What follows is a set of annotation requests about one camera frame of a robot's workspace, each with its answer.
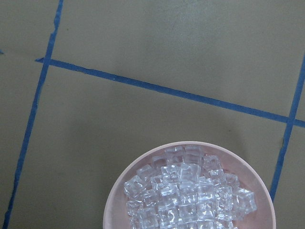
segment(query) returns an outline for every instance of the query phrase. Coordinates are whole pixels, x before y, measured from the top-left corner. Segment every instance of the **bowl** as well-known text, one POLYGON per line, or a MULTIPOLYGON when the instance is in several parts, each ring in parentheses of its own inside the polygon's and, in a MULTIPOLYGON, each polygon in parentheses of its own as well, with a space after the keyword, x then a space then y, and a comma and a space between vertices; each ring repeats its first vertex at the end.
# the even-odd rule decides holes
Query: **bowl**
POLYGON ((238 175, 241 187, 255 193, 257 210, 246 215, 243 221, 234 221, 238 229, 276 229, 275 211, 269 192, 254 169, 231 151, 204 142, 174 142, 148 151, 134 160, 114 183, 107 199, 103 216, 104 229, 130 229, 126 211, 127 197, 123 192, 124 182, 131 179, 136 170, 151 162, 152 156, 161 155, 166 148, 174 146, 199 145, 207 154, 217 155, 223 169, 238 175))

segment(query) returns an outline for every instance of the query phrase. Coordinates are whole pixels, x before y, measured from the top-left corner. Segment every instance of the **blue tape strip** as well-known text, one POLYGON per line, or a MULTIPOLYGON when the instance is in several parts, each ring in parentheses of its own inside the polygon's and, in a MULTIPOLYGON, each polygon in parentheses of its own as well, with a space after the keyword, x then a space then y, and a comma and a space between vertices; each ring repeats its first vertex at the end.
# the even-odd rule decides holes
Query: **blue tape strip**
POLYGON ((295 119, 295 125, 299 127, 305 127, 305 121, 295 119))
POLYGON ((298 106, 300 103, 300 97, 301 97, 301 93, 302 93, 302 89, 303 89, 303 85, 304 85, 304 80, 305 80, 305 56, 303 58, 303 63, 302 63, 299 79, 296 84, 295 95, 294 95, 290 113, 289 113, 289 119, 288 119, 286 129, 284 132, 283 147, 281 148, 278 159, 277 159, 275 172, 274 172, 274 176, 273 176, 273 180, 272 180, 272 184, 271 184, 270 196, 271 196, 272 201, 274 201, 274 199, 275 199, 275 194, 276 194, 278 182, 280 180, 280 176, 281 176, 281 172, 282 172, 282 168, 283 168, 283 164, 284 164, 284 159, 285 159, 285 154, 287 152, 293 125, 296 123, 298 123, 298 124, 301 123, 301 121, 298 121, 298 122, 295 121, 295 116, 296 116, 296 112, 297 112, 297 109, 298 109, 298 106))
MULTIPOLYGON (((36 59, 36 61, 37 62, 43 62, 44 58, 36 59)), ((273 113, 270 113, 270 112, 261 111, 261 110, 258 110, 258 109, 254 109, 254 108, 250 108, 250 107, 246 107, 246 106, 241 106, 241 105, 237 105, 237 104, 232 104, 232 103, 228 103, 228 102, 225 102, 225 101, 221 101, 221 100, 217 100, 217 99, 213 99, 213 98, 209 98, 209 97, 205 97, 205 96, 201 96, 201 95, 187 93, 187 92, 175 90, 175 89, 168 88, 168 87, 159 86, 159 85, 152 84, 152 83, 147 83, 147 82, 143 82, 143 81, 139 81, 139 80, 134 80, 134 79, 123 77, 123 76, 118 76, 118 75, 114 75, 114 74, 110 74, 110 73, 105 73, 105 72, 94 70, 94 69, 86 69, 86 68, 83 68, 83 67, 71 64, 71 63, 66 63, 66 62, 57 61, 57 60, 51 60, 50 65, 60 67, 60 68, 64 68, 64 69, 68 69, 68 70, 72 70, 72 71, 82 72, 84 74, 97 76, 97 77, 100 77, 100 78, 103 78, 103 79, 108 79, 108 80, 112 80, 112 81, 116 81, 116 82, 120 82, 120 83, 125 83, 125 84, 129 84, 129 85, 149 89, 149 90, 152 90, 152 91, 157 91, 157 92, 161 92, 161 93, 165 93, 165 94, 170 94, 170 95, 173 95, 173 96, 177 96, 177 97, 201 102, 201 103, 204 103, 204 104, 210 104, 210 105, 226 108, 226 109, 233 110, 233 111, 238 111, 238 112, 242 112, 242 113, 246 113, 246 114, 250 114, 250 115, 255 115, 255 116, 258 116, 258 117, 263 117, 263 118, 275 120, 275 121, 282 122, 282 123, 286 123, 287 119, 288 119, 287 117, 282 116, 282 115, 273 114, 273 113)))
POLYGON ((53 47, 54 47, 54 43, 55 43, 55 39, 56 39, 56 35, 57 35, 58 26, 59 26, 59 23, 60 23, 60 20, 61 20, 62 4, 63 4, 63 0, 60 0, 59 4, 58 4, 58 7, 57 7, 57 10, 56 10, 55 19, 54 19, 55 29, 54 29, 54 32, 51 33, 51 35, 50 35, 48 48, 46 50, 46 55, 45 55, 45 58, 44 58, 44 61, 43 61, 43 66, 42 66, 40 78, 39 78, 38 85, 37 85, 37 88, 36 88, 36 93, 35 93, 35 96, 34 96, 32 108, 31 108, 31 111, 30 111, 30 116, 29 116, 29 119, 28 119, 27 128, 26 128, 26 131, 25 131, 25 134, 24 134, 19 159, 18 159, 18 162, 17 162, 17 168, 16 168, 16 171, 15 171, 15 179, 14 179, 14 188, 13 188, 13 192, 11 194, 8 210, 5 213, 5 219, 4 219, 4 222, 3 222, 2 229, 7 229, 8 226, 9 226, 10 216, 11 216, 11 212, 12 212, 13 205, 14 205, 14 200, 15 200, 15 196, 16 196, 16 192, 17 192, 17 188, 18 188, 18 184, 19 184, 19 179, 20 179, 20 176, 21 176, 24 159, 25 159, 25 156, 26 156, 26 153, 27 153, 30 136, 31 136, 31 132, 32 132, 32 129, 33 129, 33 124, 34 124, 35 116, 36 116, 36 113, 37 113, 39 97, 40 97, 40 94, 41 94, 41 91, 42 91, 43 84, 44 84, 45 79, 46 79, 46 75, 47 75, 47 72, 48 72, 48 67, 50 65, 51 56, 52 56, 52 52, 53 52, 53 47))

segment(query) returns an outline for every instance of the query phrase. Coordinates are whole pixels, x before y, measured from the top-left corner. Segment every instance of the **bowl rim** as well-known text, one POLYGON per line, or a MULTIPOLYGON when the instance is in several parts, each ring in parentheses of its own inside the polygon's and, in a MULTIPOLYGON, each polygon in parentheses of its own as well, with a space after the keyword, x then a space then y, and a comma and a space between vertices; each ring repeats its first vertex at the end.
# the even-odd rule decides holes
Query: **bowl rim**
POLYGON ((266 185, 264 184, 263 180, 260 178, 260 176, 258 175, 258 173, 246 162, 244 161, 241 157, 239 157, 238 155, 236 155, 235 153, 231 152, 228 149, 225 149, 221 146, 217 146, 211 143, 207 143, 207 142, 199 142, 199 141, 180 141, 180 142, 172 142, 172 143, 168 143, 162 146, 158 146, 154 149, 151 149, 149 151, 147 151, 146 153, 142 154, 141 156, 139 156, 138 158, 136 158, 133 162, 131 162, 125 169, 124 171, 120 174, 120 176, 117 178, 117 180, 115 181, 114 185, 111 188, 111 191, 108 195, 107 198, 107 202, 105 205, 105 209, 104 209, 104 215, 103 215, 103 228, 106 228, 106 218, 108 218, 110 211, 108 211, 107 209, 109 208, 109 206, 112 205, 113 199, 114 199, 114 195, 113 193, 115 192, 115 190, 117 189, 120 181, 122 180, 122 178, 124 177, 124 175, 127 173, 127 171, 129 171, 135 164, 137 164, 139 161, 141 161, 143 158, 145 158, 146 156, 150 155, 151 153, 158 151, 158 150, 162 150, 168 147, 172 147, 172 146, 177 146, 177 145, 201 145, 201 146, 209 146, 212 148, 216 148, 220 151, 225 151, 226 153, 228 153, 229 155, 235 157, 236 159, 238 159, 241 163, 245 164, 250 171, 255 175, 255 177, 257 178, 257 180, 259 181, 259 183, 261 184, 261 186, 263 187, 265 193, 267 194, 267 199, 268 199, 268 203, 271 206, 271 212, 272 212, 272 222, 273 222, 273 229, 276 228, 276 220, 275 220, 275 210, 274 210, 274 206, 273 206, 273 202, 271 200, 271 197, 269 195, 269 191, 266 187, 266 185))

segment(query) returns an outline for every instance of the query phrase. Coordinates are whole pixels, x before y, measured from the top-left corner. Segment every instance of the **floor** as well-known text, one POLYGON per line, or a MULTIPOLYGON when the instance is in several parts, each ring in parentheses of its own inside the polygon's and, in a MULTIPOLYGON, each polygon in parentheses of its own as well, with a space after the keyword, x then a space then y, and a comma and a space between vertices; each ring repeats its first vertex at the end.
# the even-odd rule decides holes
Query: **floor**
POLYGON ((0 9, 3 229, 100 229, 119 174, 182 140, 242 157, 270 190, 277 228, 305 224, 303 0, 0 9))

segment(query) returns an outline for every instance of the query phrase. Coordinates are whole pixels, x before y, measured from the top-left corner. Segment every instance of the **pink bowl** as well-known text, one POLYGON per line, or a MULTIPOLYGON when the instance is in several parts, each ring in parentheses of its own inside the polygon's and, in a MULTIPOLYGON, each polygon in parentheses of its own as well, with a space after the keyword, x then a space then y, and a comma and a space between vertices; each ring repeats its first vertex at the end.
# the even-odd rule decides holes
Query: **pink bowl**
POLYGON ((108 196, 104 217, 104 229, 130 229, 126 213, 127 197, 123 192, 124 182, 132 178, 136 170, 151 162, 152 156, 161 155, 164 149, 173 146, 200 145, 205 153, 217 155, 227 171, 238 175, 241 186, 255 193, 257 211, 234 224, 239 229, 275 229, 275 211, 268 190, 259 175, 239 156, 222 147, 204 142, 175 142, 148 151, 133 161, 119 176, 108 196))

